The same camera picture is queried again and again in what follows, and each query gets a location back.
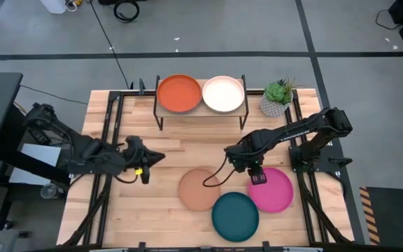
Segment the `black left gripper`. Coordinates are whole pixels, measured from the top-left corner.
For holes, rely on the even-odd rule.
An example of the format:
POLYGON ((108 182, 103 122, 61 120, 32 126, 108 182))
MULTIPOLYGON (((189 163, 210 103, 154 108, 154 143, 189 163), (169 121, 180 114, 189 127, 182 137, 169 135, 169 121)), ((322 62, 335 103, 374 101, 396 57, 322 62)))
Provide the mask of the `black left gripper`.
POLYGON ((144 149, 143 140, 139 136, 128 136, 125 139, 127 148, 122 151, 125 169, 152 167, 163 160, 166 155, 157 151, 144 149))

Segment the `pink plate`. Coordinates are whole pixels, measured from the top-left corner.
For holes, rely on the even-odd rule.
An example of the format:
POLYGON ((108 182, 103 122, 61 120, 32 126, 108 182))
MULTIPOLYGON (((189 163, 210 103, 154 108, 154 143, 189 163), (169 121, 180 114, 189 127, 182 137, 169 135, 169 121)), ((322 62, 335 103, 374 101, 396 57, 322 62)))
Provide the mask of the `pink plate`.
POLYGON ((267 182, 259 185, 248 184, 248 196, 256 207, 267 213, 285 211, 292 203, 294 190, 289 177, 274 167, 265 167, 267 182))

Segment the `peach tan plate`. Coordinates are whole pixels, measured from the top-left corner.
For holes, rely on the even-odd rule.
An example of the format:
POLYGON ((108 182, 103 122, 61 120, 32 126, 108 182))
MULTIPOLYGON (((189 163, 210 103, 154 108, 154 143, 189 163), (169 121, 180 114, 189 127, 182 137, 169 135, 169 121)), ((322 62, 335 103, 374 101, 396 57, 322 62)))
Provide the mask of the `peach tan plate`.
POLYGON ((213 173, 205 169, 193 169, 184 174, 178 184, 178 197, 182 204, 191 211, 207 211, 220 197, 219 187, 206 187, 203 182, 218 183, 213 173))

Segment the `teal plate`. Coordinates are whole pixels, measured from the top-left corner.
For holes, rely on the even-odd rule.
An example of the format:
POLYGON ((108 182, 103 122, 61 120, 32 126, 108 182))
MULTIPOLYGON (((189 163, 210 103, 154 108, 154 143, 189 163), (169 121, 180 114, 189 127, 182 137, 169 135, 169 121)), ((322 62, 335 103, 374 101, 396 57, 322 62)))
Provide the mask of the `teal plate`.
POLYGON ((228 192, 215 202, 211 220, 215 231, 229 242, 244 242, 258 229, 260 216, 255 203, 245 194, 228 192))

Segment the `orange plate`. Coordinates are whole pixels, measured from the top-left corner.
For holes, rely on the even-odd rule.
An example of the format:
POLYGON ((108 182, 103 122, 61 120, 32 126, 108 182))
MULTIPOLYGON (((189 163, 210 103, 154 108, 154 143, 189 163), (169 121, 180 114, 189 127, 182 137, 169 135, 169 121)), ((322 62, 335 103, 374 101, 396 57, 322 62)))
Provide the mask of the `orange plate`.
POLYGON ((157 100, 168 111, 186 113, 199 105, 202 89, 193 77, 175 74, 158 84, 157 100))

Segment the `succulent in white patterned pot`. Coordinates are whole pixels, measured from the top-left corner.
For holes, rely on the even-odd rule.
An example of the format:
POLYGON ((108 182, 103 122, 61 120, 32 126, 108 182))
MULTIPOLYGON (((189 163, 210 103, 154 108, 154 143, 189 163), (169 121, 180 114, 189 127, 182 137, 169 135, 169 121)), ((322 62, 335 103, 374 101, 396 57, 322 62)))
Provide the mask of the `succulent in white patterned pot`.
POLYGON ((277 118, 285 113, 293 100, 294 80, 285 78, 269 83, 260 100, 261 112, 269 118, 277 118))

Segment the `white plate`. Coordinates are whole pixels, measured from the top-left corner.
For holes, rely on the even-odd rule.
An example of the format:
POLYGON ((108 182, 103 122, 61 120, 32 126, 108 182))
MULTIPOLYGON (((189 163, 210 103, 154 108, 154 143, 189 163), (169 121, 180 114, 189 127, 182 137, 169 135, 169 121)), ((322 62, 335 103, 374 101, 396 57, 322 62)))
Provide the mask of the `white plate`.
POLYGON ((237 110, 245 99, 243 85, 230 76, 216 76, 206 81, 202 88, 204 103, 219 113, 237 110))

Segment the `white flat box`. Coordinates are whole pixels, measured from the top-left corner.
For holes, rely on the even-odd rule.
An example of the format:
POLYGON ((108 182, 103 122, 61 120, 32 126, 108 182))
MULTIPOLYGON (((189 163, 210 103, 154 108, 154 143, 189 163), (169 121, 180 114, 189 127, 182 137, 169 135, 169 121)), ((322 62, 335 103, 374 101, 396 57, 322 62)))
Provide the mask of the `white flat box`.
MULTIPOLYGON (((35 158, 51 166, 56 166, 59 159, 61 149, 56 146, 42 146, 31 143, 25 143, 21 152, 31 158, 35 158)), ((29 185, 44 186, 51 182, 51 180, 41 176, 34 175, 28 171, 13 168, 12 174, 9 178, 9 183, 26 183, 29 185)))

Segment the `clear plastic cup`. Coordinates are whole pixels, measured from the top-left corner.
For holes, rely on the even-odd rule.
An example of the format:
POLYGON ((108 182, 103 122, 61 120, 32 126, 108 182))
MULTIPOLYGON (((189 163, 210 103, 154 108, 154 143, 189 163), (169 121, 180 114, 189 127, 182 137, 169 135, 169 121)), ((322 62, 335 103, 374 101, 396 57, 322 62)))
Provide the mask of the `clear plastic cup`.
POLYGON ((46 200, 59 199, 64 196, 64 190, 53 183, 44 185, 40 191, 41 197, 46 200))

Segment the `black mat with hazard stripes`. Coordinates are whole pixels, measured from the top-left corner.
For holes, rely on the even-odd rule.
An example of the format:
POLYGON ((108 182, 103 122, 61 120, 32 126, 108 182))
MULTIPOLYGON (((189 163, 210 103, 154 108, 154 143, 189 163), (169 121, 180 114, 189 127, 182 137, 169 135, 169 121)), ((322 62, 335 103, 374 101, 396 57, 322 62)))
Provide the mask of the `black mat with hazard stripes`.
POLYGON ((359 188, 371 245, 403 248, 403 189, 359 188))

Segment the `white container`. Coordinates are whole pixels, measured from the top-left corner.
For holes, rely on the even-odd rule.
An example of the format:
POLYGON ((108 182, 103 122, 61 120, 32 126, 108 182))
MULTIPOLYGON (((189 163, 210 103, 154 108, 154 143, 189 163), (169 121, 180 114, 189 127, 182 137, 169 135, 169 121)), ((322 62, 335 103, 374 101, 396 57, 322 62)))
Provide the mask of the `white container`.
POLYGON ((63 14, 66 12, 66 0, 40 0, 51 14, 63 14))

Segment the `wooden shelf with black frame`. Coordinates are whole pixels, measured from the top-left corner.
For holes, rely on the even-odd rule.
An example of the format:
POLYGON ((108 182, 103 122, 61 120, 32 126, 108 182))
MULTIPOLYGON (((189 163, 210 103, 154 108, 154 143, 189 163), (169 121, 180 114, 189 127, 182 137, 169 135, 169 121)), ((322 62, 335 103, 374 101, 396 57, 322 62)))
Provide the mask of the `wooden shelf with black frame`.
MULTIPOLYGON (((158 128, 160 130, 163 129, 163 124, 164 124, 164 119, 165 118, 181 118, 181 117, 189 117, 189 118, 213 118, 213 117, 237 117, 239 119, 239 128, 243 129, 245 126, 245 123, 248 119, 248 114, 249 114, 249 108, 248 108, 248 91, 246 87, 246 78, 245 76, 242 76, 240 78, 235 78, 238 81, 241 82, 243 85, 243 90, 245 92, 245 99, 242 105, 235 111, 232 111, 230 113, 219 113, 216 112, 212 109, 210 109, 203 100, 203 97, 201 97, 201 101, 197 107, 192 109, 189 112, 186 113, 173 113, 171 111, 166 110, 164 107, 160 105, 160 103, 157 100, 157 87, 158 84, 164 80, 160 78, 159 76, 156 78, 156 85, 155 85, 155 100, 154 100, 154 107, 153 107, 153 115, 155 117, 155 121, 158 125, 158 128)), ((209 79, 195 79, 198 84, 201 86, 201 94, 202 94, 202 88, 204 84, 206 83, 207 80, 209 79)))

